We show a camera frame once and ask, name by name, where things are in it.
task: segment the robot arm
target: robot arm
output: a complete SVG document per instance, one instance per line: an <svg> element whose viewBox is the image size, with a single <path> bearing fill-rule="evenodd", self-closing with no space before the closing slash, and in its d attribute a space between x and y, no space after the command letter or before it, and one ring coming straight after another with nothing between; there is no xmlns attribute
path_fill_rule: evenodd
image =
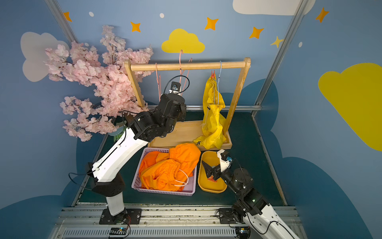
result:
<svg viewBox="0 0 382 239"><path fill-rule="evenodd" d="M135 117L126 116L128 128L113 147L97 162L89 163L91 190L106 196L108 208L100 224L116 224L124 216L122 191L125 182L119 170L142 147L155 137L165 137L174 130L177 121L186 116L185 100L178 94L163 94L159 105L150 112L140 112Z"/></svg>
<svg viewBox="0 0 382 239"><path fill-rule="evenodd" d="M228 187L236 194L237 202L230 210L219 210L222 217L232 217L237 223L245 223L254 229L264 239L299 239L299 237L277 215L271 204L253 186L253 179L244 168L237 168L233 174L229 167L232 158L225 150L217 152L220 165L212 168L202 161L207 178L214 180L222 178Z"/></svg>

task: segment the plastic basket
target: plastic basket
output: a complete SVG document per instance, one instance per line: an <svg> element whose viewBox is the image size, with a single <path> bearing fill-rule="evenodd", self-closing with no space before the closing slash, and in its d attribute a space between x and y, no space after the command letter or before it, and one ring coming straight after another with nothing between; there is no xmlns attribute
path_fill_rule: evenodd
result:
<svg viewBox="0 0 382 239"><path fill-rule="evenodd" d="M150 193L161 193L161 194L171 194L171 195L179 195L179 196L192 196L195 192L195 187L196 187L196 169L195 167L193 176L189 177L188 179L188 184L183 188L182 192L170 192L170 191L162 191L162 190L154 190L154 189L143 189L142 187L142 182L141 179L139 178L139 167L142 163L142 159L144 156L152 151L159 151L162 153L168 153L169 150L168 148L145 148L143 150L141 160L139 161L137 171L135 172L135 176L133 179L133 183L131 184L131 188L139 191L139 192L150 192Z"/></svg>

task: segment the white cloud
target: white cloud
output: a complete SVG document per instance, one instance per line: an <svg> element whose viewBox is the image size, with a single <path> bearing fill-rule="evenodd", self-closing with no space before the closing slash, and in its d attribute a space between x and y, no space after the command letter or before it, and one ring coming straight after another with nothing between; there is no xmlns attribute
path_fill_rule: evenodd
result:
<svg viewBox="0 0 382 239"><path fill-rule="evenodd" d="M316 0L309 0L304 14L312 9ZM300 0L233 0L233 9L241 14L293 16Z"/></svg>
<svg viewBox="0 0 382 239"><path fill-rule="evenodd" d="M23 64L23 72L25 77L32 81L40 81L48 74L48 67L44 61L48 60L45 54L46 48L57 49L57 45L61 44L69 50L66 42L58 41L49 33L41 35L33 32L24 33L21 37L21 51L25 57Z"/></svg>

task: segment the yellow star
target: yellow star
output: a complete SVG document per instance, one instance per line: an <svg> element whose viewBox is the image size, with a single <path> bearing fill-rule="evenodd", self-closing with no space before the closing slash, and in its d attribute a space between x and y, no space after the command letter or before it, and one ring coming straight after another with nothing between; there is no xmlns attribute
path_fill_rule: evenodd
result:
<svg viewBox="0 0 382 239"><path fill-rule="evenodd" d="M328 14L328 13L329 13L328 11L325 11L324 8L322 8L321 13L320 13L320 15L318 15L316 20L320 20L320 23L321 23L322 20L324 19L324 17L326 16L326 14Z"/></svg>
<svg viewBox="0 0 382 239"><path fill-rule="evenodd" d="M276 45L277 48L279 47L280 45L280 42L282 42L284 39L279 39L278 36L276 36L276 41L274 43L272 43L271 45Z"/></svg>
<svg viewBox="0 0 382 239"><path fill-rule="evenodd" d="M70 17L69 17L69 12L64 13L64 16L65 16L65 18L66 18L68 21L72 22L72 20L71 20Z"/></svg>
<svg viewBox="0 0 382 239"><path fill-rule="evenodd" d="M215 30L215 24L217 21L218 21L218 19L212 20L212 19L207 18L207 25L206 25L204 30L207 30L207 29Z"/></svg>
<svg viewBox="0 0 382 239"><path fill-rule="evenodd" d="M133 31L141 32L140 29L139 29L140 23L135 24L132 21L130 23L133 26L133 29L131 30L132 32Z"/></svg>
<svg viewBox="0 0 382 239"><path fill-rule="evenodd" d="M264 28L263 29L257 29L256 27L253 27L253 32L249 38L256 37L258 39L260 37L260 33L262 30L264 30Z"/></svg>

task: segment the orange clothing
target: orange clothing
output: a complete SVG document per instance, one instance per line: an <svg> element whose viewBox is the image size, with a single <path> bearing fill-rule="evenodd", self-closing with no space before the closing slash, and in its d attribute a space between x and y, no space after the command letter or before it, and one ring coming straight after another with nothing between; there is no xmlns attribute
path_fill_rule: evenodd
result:
<svg viewBox="0 0 382 239"><path fill-rule="evenodd" d="M142 188L165 191L182 191L182 185L193 176L200 158L200 150L192 143L184 143L171 148L169 153L149 152L139 167Z"/></svg>

